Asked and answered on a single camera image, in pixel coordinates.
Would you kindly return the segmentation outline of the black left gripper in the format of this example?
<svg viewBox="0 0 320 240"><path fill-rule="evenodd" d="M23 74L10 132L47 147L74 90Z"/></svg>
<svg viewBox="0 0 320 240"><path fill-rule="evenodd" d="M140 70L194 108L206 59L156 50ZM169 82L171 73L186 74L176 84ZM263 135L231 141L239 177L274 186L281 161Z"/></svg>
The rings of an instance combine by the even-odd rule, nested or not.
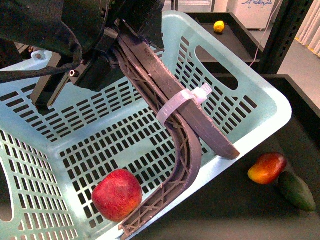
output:
<svg viewBox="0 0 320 240"><path fill-rule="evenodd" d="M165 48L162 37L163 0L118 0L118 15L62 17L81 43L83 63L78 76L71 77L74 85L99 92L123 77L112 48L121 32L131 32L157 50ZM69 71L39 78L31 93L31 102L38 112L49 112L69 81Z"/></svg>

